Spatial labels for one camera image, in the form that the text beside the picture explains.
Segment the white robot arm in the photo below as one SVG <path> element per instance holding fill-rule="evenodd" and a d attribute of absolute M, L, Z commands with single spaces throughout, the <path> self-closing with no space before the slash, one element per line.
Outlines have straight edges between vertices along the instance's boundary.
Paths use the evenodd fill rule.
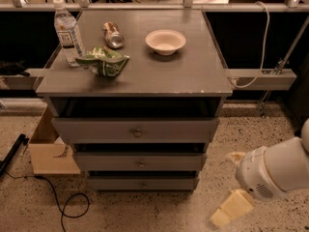
<path fill-rule="evenodd" d="M 300 136 L 250 152 L 232 152 L 227 158 L 236 166 L 239 188 L 232 189 L 209 218 L 220 229 L 253 210 L 254 201 L 284 198 L 296 189 L 309 188 L 309 119 Z"/>

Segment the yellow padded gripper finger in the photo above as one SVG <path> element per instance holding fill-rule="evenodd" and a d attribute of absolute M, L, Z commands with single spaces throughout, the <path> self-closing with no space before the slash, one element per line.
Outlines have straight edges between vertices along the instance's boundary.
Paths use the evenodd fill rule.
<path fill-rule="evenodd" d="M 248 214 L 254 207 L 253 197 L 243 189 L 233 189 L 210 217 L 216 228 Z"/>
<path fill-rule="evenodd" d="M 238 165 L 240 161 L 244 158 L 244 152 L 232 152 L 228 154 L 229 160 L 234 164 Z"/>

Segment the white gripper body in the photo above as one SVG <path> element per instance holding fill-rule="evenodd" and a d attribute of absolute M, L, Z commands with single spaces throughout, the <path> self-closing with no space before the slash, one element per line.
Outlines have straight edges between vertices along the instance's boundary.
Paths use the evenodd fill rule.
<path fill-rule="evenodd" d="M 270 177 L 267 170 L 266 146 L 259 147 L 244 155 L 236 170 L 240 186 L 260 201 L 273 201 L 287 196 Z"/>

